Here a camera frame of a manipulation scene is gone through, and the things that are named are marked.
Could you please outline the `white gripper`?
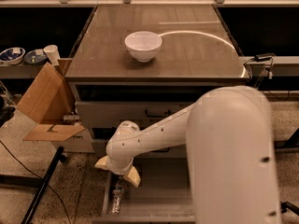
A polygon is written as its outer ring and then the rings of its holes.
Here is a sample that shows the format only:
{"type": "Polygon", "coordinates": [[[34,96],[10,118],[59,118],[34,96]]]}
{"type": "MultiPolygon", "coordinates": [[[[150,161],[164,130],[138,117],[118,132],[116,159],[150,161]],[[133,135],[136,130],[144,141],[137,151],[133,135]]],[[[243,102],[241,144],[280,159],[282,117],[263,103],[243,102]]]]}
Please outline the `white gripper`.
{"type": "Polygon", "coordinates": [[[136,123],[123,121],[108,141],[107,156],[100,158],[94,167],[103,170],[107,170],[108,167],[112,173],[123,175],[126,181],[138,188],[141,178],[136,168],[132,166],[135,149],[128,141],[139,131],[136,123]]]}

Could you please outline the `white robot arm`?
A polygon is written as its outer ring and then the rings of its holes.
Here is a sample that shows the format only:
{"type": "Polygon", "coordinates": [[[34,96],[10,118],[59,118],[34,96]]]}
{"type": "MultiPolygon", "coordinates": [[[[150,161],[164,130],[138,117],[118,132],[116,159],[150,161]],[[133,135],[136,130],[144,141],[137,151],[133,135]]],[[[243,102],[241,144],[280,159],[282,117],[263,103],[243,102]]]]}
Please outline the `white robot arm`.
{"type": "Polygon", "coordinates": [[[141,130],[119,125],[97,167],[139,185],[134,158],[184,145],[196,224],[282,224],[271,105],[248,86],[218,88],[141,130]]]}

